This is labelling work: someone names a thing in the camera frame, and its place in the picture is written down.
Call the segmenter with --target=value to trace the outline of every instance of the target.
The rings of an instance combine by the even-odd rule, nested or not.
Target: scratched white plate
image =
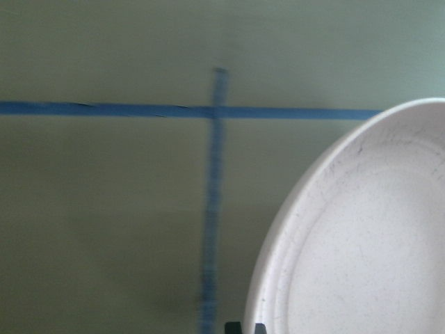
[[[335,143],[283,204],[245,334],[445,333],[445,99],[409,102]]]

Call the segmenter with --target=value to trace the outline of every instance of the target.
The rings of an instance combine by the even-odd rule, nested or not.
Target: horizontal blue tape
[[[212,118],[213,112],[210,106],[0,102],[1,115]],[[222,106],[217,113],[219,118],[366,120],[379,111]]]

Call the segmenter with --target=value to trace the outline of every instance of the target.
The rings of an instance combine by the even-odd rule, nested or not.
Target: black object
[[[243,334],[241,322],[226,322],[224,325],[224,334]],[[255,324],[255,331],[253,334],[267,334],[266,326],[264,324]]]

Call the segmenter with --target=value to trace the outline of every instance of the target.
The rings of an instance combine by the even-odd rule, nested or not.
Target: blue line
[[[214,93],[214,103],[221,98],[218,94]],[[211,106],[0,102],[0,115],[212,118],[214,112]],[[320,120],[366,120],[379,113],[366,109],[255,108],[221,104],[217,112],[219,118]]]
[[[204,213],[202,243],[202,304],[200,314],[200,334],[214,334],[217,290],[218,225],[220,216],[220,185],[223,178],[224,124],[219,117],[221,106],[227,93],[227,71],[216,70],[213,89],[213,113],[211,114],[211,135],[209,146],[209,171],[207,175],[207,203]]]

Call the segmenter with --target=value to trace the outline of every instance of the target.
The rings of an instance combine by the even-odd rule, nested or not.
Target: white plate
[[[297,183],[263,244],[244,333],[445,333],[445,99],[371,118]]]

